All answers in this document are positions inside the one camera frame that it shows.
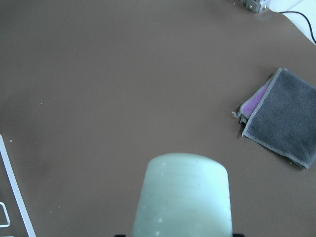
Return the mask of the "mint green cup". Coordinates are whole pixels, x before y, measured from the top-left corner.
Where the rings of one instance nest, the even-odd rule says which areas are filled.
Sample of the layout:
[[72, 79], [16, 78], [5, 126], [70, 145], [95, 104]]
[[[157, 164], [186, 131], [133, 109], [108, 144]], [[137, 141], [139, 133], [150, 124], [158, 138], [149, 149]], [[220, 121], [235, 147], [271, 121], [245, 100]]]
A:
[[204, 156], [171, 153], [147, 166], [134, 237], [233, 236], [226, 168]]

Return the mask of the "pink purple cloth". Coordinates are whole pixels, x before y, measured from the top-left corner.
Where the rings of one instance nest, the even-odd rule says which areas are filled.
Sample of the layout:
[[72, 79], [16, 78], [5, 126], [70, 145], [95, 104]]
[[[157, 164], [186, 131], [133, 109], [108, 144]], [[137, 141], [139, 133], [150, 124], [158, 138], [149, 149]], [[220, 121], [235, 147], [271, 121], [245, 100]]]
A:
[[262, 87], [260, 87], [248, 100], [246, 100], [241, 106], [236, 116], [239, 118], [239, 122], [246, 124], [255, 108], [261, 101], [265, 92], [267, 91], [271, 80], [268, 80]]

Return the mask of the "grey folded cloth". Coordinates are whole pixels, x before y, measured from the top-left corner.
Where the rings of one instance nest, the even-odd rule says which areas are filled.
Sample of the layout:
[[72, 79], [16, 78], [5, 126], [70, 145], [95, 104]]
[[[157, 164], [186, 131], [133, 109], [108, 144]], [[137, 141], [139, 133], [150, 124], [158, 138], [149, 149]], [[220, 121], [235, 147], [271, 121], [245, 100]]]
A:
[[270, 80], [242, 136], [310, 168], [316, 159], [316, 88], [283, 68]]

